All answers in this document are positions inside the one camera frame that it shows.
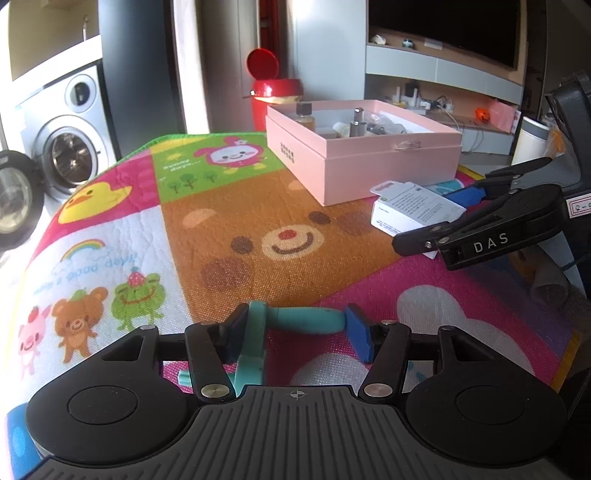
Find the teal handheld massager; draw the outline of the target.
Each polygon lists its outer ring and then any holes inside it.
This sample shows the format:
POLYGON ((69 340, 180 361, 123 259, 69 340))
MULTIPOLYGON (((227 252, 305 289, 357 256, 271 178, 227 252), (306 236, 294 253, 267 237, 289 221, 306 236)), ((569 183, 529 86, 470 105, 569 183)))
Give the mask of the teal handheld massager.
POLYGON ((319 335, 269 326, 265 342, 263 379, 274 386, 346 382, 342 356, 356 359, 344 332, 319 335))

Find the white boxed product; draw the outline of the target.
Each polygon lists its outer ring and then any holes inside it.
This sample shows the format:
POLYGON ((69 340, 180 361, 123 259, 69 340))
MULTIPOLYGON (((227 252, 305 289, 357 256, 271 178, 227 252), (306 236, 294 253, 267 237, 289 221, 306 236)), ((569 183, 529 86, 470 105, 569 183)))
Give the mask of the white boxed product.
POLYGON ((412 182, 386 181, 370 188, 377 195, 370 224, 396 236, 441 222, 459 219, 466 208, 412 182))

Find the clear plastic bag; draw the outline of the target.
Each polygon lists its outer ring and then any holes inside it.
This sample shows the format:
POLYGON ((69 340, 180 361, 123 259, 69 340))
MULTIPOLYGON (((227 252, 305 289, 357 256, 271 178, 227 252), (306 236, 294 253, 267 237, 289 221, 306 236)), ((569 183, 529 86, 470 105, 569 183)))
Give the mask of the clear plastic bag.
POLYGON ((405 135, 407 129, 400 123, 394 123, 388 118, 367 123, 367 132, 373 135, 405 135))

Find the red silver spray bottle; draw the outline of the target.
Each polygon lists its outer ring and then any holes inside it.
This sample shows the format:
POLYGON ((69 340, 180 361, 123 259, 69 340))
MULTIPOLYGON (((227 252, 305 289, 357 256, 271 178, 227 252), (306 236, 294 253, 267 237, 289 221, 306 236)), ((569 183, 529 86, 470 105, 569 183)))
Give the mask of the red silver spray bottle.
POLYGON ((366 134, 366 122, 363 121, 363 108, 353 109, 353 121, 349 124, 349 138, 363 137, 366 134))

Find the cream lotion tube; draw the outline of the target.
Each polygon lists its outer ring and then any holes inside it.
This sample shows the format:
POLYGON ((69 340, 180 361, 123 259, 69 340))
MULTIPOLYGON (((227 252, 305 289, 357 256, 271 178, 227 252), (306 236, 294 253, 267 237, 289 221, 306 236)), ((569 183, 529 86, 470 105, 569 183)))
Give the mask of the cream lotion tube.
POLYGON ((344 122, 336 122, 332 126, 332 130, 335 131, 335 135, 338 138, 349 138, 349 134, 351 134, 351 124, 344 122))

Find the amber liquid bottle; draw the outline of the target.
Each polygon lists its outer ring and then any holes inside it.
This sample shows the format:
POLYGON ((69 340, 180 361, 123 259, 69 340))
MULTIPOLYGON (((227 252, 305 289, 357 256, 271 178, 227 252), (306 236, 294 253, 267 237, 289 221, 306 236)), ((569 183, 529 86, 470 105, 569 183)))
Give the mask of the amber liquid bottle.
POLYGON ((295 105, 294 120, 305 128, 308 128, 308 130, 315 131, 315 117, 312 114, 312 105, 310 102, 297 102, 297 105, 295 105))

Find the orange pumpkin toy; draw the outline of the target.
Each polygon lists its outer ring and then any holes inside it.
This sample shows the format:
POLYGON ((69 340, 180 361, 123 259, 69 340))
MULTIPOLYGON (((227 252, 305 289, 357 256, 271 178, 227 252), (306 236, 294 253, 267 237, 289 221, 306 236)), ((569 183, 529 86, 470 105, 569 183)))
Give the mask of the orange pumpkin toy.
POLYGON ((490 112, 485 108, 477 108, 475 110, 475 117, 482 123, 489 123, 491 119, 490 112))

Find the grey tv shelf unit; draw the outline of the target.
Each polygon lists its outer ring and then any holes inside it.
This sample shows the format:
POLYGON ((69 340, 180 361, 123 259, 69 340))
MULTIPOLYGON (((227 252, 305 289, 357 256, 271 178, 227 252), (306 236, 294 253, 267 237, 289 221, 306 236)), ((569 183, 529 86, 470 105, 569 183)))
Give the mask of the grey tv shelf unit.
POLYGON ((405 38, 382 30, 384 45, 367 45, 366 96, 401 102, 406 93, 437 100, 449 109, 429 113, 441 123, 460 129, 466 154, 509 153, 513 135, 476 117, 478 108, 500 102, 521 105, 524 92, 527 45, 521 35, 515 69, 489 62, 463 50, 422 37, 405 38))

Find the black television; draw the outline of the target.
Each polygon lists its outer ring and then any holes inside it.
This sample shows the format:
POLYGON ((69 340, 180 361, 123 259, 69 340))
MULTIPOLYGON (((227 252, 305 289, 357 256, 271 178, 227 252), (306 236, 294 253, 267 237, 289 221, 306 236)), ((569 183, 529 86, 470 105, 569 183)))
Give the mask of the black television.
POLYGON ((515 69, 521 3, 502 0, 375 0, 372 27, 425 37, 515 69))

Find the colourful cartoon play mat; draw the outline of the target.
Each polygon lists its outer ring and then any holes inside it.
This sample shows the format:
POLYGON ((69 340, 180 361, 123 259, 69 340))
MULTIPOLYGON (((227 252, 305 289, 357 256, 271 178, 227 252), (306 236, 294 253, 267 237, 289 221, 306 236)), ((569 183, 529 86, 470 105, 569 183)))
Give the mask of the colourful cartoon play mat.
POLYGON ((533 295, 540 252, 451 272, 398 256, 373 204, 318 204, 263 135, 242 133, 156 139, 44 214, 1 262, 2 477, 38 461, 24 407, 44 384, 136 327, 177 333, 253 300, 452 324, 562 386, 580 339, 533 295))

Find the pink cardboard box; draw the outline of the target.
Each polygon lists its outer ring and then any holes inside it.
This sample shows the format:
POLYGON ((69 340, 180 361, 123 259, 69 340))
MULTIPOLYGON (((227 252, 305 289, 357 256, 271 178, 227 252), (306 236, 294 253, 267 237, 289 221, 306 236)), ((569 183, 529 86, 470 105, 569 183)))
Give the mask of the pink cardboard box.
POLYGON ((409 110, 377 100, 314 101, 315 131, 296 121, 294 104, 270 105, 270 150, 318 203, 329 206, 366 198, 387 180, 432 185, 455 178, 462 134, 409 110), (353 111, 382 116, 403 134, 329 139, 332 126, 353 120, 353 111))

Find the red trash bin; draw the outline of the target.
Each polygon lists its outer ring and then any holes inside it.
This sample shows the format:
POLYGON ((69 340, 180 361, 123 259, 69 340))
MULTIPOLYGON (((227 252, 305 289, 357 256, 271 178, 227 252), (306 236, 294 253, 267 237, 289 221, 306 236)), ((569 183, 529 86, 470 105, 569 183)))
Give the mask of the red trash bin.
POLYGON ((297 102, 304 95, 304 86, 300 79, 280 78, 280 61, 270 50, 253 49, 245 65, 253 79, 250 88, 253 126, 256 131, 264 132, 267 106, 297 102))

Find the silver washing machine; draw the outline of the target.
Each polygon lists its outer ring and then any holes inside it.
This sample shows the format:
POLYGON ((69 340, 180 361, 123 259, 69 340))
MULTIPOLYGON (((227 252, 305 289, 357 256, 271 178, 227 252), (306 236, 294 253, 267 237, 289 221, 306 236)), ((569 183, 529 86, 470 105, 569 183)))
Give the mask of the silver washing machine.
POLYGON ((23 245, 77 188, 117 161, 103 68, 95 61, 16 106, 24 150, 1 152, 1 251, 23 245))

